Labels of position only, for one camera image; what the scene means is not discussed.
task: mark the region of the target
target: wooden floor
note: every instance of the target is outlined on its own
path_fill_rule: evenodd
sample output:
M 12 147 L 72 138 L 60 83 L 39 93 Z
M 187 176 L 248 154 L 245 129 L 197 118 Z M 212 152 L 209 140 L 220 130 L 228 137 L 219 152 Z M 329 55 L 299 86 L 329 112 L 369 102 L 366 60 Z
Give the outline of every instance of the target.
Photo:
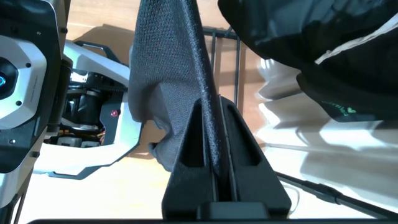
M 202 23 L 227 29 L 216 2 L 198 0 Z M 128 63 L 138 8 L 139 0 L 72 1 L 67 38 L 107 45 Z M 211 37 L 206 43 L 211 52 Z M 215 82 L 219 93 L 230 100 L 234 96 L 235 50 L 236 41 L 217 40 Z M 264 100 L 257 97 L 264 85 L 257 71 L 260 58 L 245 46 L 240 56 L 238 109 L 256 132 L 265 125 L 258 110 Z M 148 154 L 147 143 L 157 142 L 163 135 L 152 122 L 147 123 L 141 145 L 128 158 L 82 181 L 34 175 L 21 223 L 36 218 L 161 218 L 160 203 L 170 174 Z

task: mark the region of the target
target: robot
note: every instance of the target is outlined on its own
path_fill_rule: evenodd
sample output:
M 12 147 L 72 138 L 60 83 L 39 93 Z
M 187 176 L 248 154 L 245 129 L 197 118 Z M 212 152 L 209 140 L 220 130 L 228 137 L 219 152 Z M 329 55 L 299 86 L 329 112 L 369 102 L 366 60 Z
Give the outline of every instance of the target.
M 32 173 L 81 180 L 120 160 L 139 142 L 142 124 L 132 119 L 127 104 L 129 67 L 106 46 L 67 41 L 69 7 L 70 0 L 0 1 L 0 224 L 17 223 Z M 107 57 L 85 45 L 103 49 Z M 327 186 L 275 173 L 234 104 L 220 96 L 218 102 L 229 134 L 226 152 L 246 156 L 248 163 L 232 156 L 225 169 L 232 178 L 215 174 L 198 102 L 162 202 L 165 221 L 289 222 L 291 202 L 278 178 L 327 202 L 378 218 L 398 217 Z M 203 157 L 192 162 L 190 154 Z M 32 223 L 57 222 L 121 221 Z

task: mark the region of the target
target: blue light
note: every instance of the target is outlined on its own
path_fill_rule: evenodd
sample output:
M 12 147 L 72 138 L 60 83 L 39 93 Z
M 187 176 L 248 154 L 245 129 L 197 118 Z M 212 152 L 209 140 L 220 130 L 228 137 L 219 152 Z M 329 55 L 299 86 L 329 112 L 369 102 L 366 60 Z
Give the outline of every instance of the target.
M 6 84 L 6 79 L 3 77 L 0 77 L 0 87 L 4 86 Z

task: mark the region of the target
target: black garment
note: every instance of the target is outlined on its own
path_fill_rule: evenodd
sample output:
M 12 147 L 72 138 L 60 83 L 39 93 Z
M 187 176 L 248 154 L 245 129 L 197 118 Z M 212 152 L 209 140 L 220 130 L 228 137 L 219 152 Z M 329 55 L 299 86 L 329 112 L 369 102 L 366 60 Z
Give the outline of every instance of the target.
M 394 42 L 394 30 L 321 65 L 314 62 L 327 50 L 374 32 L 398 12 L 398 1 L 219 0 L 218 5 L 255 53 L 300 69 L 300 88 L 333 119 L 398 118 L 391 106 L 397 102 L 392 88 L 396 86 L 397 67 L 377 65 L 386 59 L 378 55 L 395 58 L 396 50 L 390 50 L 398 43 Z M 390 47 L 383 44 L 386 38 Z
M 153 119 L 166 131 L 150 146 L 166 170 L 173 168 L 200 98 L 206 126 L 213 132 L 208 133 L 210 147 L 219 147 L 211 118 L 216 90 L 196 1 L 141 0 L 130 59 L 129 108 L 135 121 Z

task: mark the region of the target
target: red screw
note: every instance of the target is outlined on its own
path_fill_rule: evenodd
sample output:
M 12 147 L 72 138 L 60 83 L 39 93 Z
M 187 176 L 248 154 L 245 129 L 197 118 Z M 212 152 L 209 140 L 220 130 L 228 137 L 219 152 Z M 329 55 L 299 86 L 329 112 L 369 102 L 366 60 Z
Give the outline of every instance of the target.
M 119 111 L 118 110 L 112 110 L 111 116 L 114 117 L 114 118 L 119 116 Z

